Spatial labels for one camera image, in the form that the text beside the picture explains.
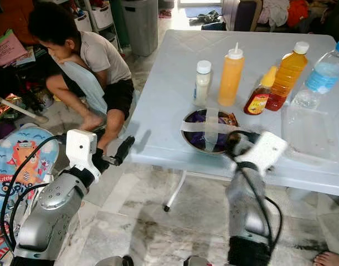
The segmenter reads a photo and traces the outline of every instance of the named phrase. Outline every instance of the person's bare foot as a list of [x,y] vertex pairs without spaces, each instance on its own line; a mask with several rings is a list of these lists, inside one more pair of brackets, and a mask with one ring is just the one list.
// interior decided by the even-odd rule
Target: person's bare foot
[[94,113],[90,113],[88,116],[84,117],[82,125],[80,125],[79,129],[91,131],[101,125],[103,119],[100,116],[97,116]]
[[332,252],[323,252],[315,257],[314,266],[339,266],[339,255]]

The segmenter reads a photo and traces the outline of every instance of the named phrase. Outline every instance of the white bottle cap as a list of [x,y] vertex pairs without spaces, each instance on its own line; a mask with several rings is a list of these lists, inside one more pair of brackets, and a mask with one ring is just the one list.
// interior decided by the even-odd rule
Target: white bottle cap
[[207,60],[199,61],[197,64],[197,72],[199,74],[208,74],[212,70],[212,63]]
[[294,52],[297,54],[306,54],[309,47],[307,42],[297,42],[294,47]]
[[236,43],[236,47],[234,49],[230,49],[227,56],[230,59],[241,59],[243,57],[243,51],[238,49],[238,43]]

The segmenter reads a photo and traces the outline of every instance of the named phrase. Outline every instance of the orange juice bottle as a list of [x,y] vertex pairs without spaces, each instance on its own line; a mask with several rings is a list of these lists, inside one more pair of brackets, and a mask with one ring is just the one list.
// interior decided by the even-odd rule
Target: orange juice bottle
[[238,43],[236,43],[236,47],[229,50],[228,54],[225,56],[218,96],[218,102],[221,105],[231,106],[235,103],[244,62],[243,51],[238,49]]
[[301,72],[307,65],[305,54],[308,49],[308,43],[297,42],[292,53],[282,58],[279,70],[275,76],[275,82],[271,87],[271,93],[265,105],[266,109],[278,111],[282,107]]

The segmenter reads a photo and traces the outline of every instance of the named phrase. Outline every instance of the gray trash bin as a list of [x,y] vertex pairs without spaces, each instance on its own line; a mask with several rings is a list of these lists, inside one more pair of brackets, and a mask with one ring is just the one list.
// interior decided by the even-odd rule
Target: gray trash bin
[[146,57],[157,47],[158,0],[122,0],[132,52]]

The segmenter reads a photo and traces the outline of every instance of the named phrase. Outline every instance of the white plastic table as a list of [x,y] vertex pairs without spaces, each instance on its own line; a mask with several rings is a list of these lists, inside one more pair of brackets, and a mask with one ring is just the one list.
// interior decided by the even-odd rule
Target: white plastic table
[[[203,154],[190,147],[181,135],[183,118],[198,109],[192,105],[196,63],[199,60],[212,62],[207,107],[233,112],[241,125],[260,124],[281,136],[280,110],[265,110],[261,115],[250,116],[243,113],[243,106],[262,75],[272,65],[279,65],[282,56],[291,52],[300,40],[310,44],[307,52],[309,64],[296,88],[305,80],[313,64],[334,49],[336,43],[331,36],[168,30],[126,131],[136,139],[129,159],[184,170],[184,175],[191,171],[204,177],[231,178],[230,159],[223,155]],[[217,103],[217,94],[224,56],[236,42],[244,52],[245,65],[236,103],[225,108]],[[339,82],[323,99],[319,110],[327,111],[333,118],[339,143]],[[275,170],[266,175],[264,181],[271,185],[339,195],[339,163],[313,166],[281,157]]]

